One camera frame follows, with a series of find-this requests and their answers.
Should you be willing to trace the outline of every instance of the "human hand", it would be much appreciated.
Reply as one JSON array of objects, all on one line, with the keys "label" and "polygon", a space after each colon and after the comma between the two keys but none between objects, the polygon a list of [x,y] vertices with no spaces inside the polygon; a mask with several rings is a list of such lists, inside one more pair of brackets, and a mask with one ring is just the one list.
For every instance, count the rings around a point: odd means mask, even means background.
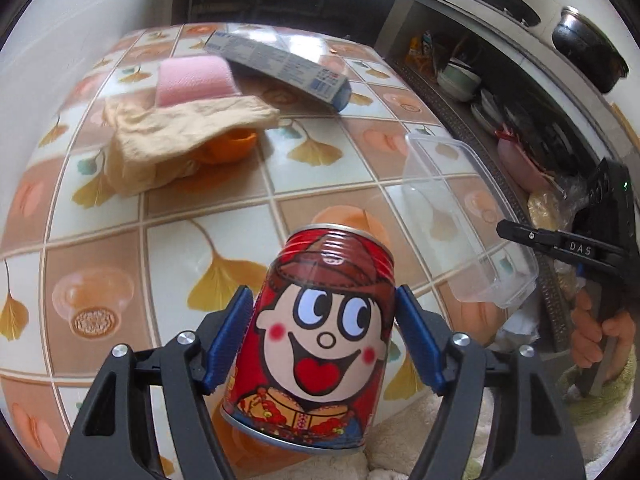
[{"label": "human hand", "polygon": [[636,323],[623,310],[600,326],[591,317],[591,307],[591,298],[584,289],[580,290],[575,297],[575,308],[571,312],[575,326],[571,334],[571,357],[580,368],[591,368],[594,363],[602,361],[602,350],[598,343],[603,335],[616,336],[618,343],[605,376],[605,380],[610,381],[620,375],[629,359],[636,335]]}]

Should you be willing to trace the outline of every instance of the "finger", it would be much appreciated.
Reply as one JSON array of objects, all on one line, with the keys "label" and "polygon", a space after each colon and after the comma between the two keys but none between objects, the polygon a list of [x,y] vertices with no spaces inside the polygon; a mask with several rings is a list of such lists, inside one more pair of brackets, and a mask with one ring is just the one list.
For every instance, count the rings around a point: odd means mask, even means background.
[{"label": "finger", "polygon": [[571,349],[571,359],[574,360],[574,363],[580,368],[591,368],[593,363],[589,361],[583,354],[578,352],[575,348]]},{"label": "finger", "polygon": [[574,330],[571,334],[572,349],[577,350],[592,363],[602,361],[602,350],[592,340],[587,339],[579,330]]},{"label": "finger", "polygon": [[575,295],[575,307],[580,310],[591,310],[593,303],[591,303],[591,297],[587,291],[581,288]]},{"label": "finger", "polygon": [[602,332],[619,338],[622,343],[633,343],[636,335],[636,323],[626,310],[602,323]]},{"label": "finger", "polygon": [[576,330],[580,331],[586,338],[596,343],[602,339],[602,330],[598,322],[591,317],[588,311],[574,308],[571,312],[571,319],[574,322]]}]

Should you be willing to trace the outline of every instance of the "cooking pot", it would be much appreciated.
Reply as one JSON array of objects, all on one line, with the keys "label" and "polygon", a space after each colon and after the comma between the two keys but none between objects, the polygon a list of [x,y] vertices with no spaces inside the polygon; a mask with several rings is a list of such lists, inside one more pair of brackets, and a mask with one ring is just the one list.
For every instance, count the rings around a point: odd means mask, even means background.
[{"label": "cooking pot", "polygon": [[603,94],[629,73],[625,60],[604,32],[573,7],[562,9],[551,39],[558,52]]}]

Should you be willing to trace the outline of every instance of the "brown hat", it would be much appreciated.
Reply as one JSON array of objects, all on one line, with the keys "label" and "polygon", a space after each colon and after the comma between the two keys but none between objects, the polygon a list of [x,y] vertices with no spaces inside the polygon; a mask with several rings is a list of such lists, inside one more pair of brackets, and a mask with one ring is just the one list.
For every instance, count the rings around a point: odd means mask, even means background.
[{"label": "brown hat", "polygon": [[304,251],[278,260],[276,273],[301,286],[314,285],[346,294],[372,296],[387,319],[393,311],[394,285],[376,270],[372,255],[358,238],[324,234]]}]

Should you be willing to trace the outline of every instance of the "red can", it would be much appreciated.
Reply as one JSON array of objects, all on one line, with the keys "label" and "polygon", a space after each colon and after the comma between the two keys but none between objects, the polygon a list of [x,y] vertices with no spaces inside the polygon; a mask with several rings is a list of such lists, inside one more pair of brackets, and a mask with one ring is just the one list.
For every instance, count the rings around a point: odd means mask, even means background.
[{"label": "red can", "polygon": [[353,452],[376,411],[394,319],[394,263],[368,233],[314,224],[271,264],[222,415],[308,453]]}]

